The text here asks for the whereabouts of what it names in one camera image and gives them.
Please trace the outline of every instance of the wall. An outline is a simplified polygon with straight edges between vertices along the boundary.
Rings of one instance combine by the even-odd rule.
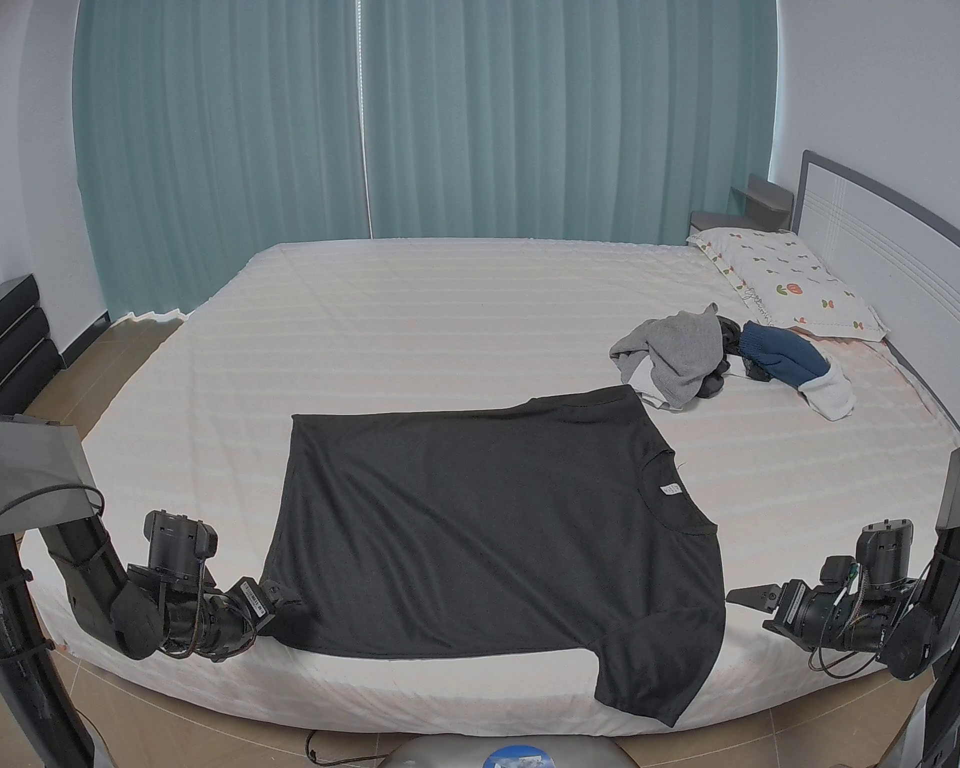
[[[960,226],[960,2],[779,0],[770,179],[811,149]]]
[[[105,312],[73,148],[79,4],[0,3],[0,276],[36,276],[60,351]]]

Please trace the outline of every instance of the white patterned pillow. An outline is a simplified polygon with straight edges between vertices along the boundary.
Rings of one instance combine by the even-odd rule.
[[[887,329],[797,235],[716,228],[691,235],[764,325],[815,336],[880,341]]]

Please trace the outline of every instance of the black furniture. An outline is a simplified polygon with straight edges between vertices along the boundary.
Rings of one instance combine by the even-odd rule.
[[[0,283],[0,414],[18,414],[62,367],[32,275]]]
[[[690,234],[714,227],[738,227],[776,232],[778,229],[787,229],[790,226],[793,193],[789,189],[751,174],[745,189],[733,186],[731,191],[744,199],[744,215],[695,210],[690,213]]]

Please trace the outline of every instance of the curtain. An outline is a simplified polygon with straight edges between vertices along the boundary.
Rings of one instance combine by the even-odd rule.
[[[681,243],[766,178],[774,0],[363,0],[375,237]]]
[[[83,0],[78,182],[112,317],[278,242],[368,237],[352,0]]]

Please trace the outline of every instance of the headboard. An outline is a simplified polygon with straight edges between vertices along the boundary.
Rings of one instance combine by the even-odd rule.
[[[793,231],[876,310],[893,352],[960,420],[960,229],[807,150]]]

